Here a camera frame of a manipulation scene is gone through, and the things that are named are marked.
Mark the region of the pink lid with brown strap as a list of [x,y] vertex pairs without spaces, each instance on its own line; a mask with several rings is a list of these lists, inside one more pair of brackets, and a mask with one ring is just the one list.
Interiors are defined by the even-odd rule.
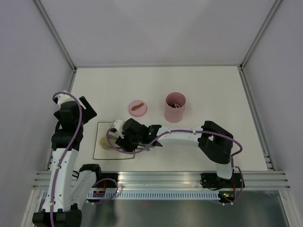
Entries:
[[133,117],[142,117],[147,113],[147,104],[142,100],[134,100],[128,106],[129,114]]

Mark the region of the sushi roll black side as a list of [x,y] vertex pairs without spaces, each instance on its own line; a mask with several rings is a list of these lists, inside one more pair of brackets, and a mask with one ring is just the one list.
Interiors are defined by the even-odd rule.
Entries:
[[182,106],[179,105],[179,104],[174,103],[171,107],[172,107],[172,108],[181,108]]

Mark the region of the steel food tongs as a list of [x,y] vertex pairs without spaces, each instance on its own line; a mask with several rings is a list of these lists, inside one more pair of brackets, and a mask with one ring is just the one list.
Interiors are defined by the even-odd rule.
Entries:
[[[122,150],[122,147],[119,146],[117,143],[116,143],[116,140],[118,139],[118,137],[114,136],[114,135],[109,135],[109,139],[107,139],[107,143],[108,143],[108,147],[109,148],[116,148],[116,149],[120,149]],[[145,148],[145,146],[143,145],[138,145],[138,147],[135,149],[135,151],[139,151],[141,149]]]

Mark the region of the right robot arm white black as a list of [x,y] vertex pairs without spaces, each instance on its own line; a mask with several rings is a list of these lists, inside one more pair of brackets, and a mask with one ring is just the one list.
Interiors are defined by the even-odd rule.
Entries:
[[243,189],[241,172],[235,172],[233,158],[243,148],[231,133],[213,121],[205,121],[202,126],[192,128],[171,128],[159,124],[145,126],[135,119],[115,120],[110,132],[118,138],[113,147],[124,154],[138,154],[154,147],[184,145],[199,148],[206,157],[215,163],[214,174],[201,174],[200,184],[212,191],[220,189]]

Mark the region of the round beige bun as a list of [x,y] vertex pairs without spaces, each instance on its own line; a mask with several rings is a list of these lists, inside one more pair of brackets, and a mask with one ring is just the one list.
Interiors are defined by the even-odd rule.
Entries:
[[102,137],[99,141],[99,145],[103,148],[103,149],[111,149],[111,146],[107,140],[106,137]]

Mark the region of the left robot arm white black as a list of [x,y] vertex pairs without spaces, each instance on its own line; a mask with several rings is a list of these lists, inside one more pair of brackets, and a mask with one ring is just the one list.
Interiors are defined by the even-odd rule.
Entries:
[[72,183],[84,124],[97,113],[83,96],[77,99],[63,91],[55,93],[53,101],[59,110],[54,113],[57,124],[51,139],[50,183],[41,211],[33,214],[32,222],[36,227],[79,227],[82,207],[91,187],[99,187],[103,183],[98,164],[84,164],[76,183]]

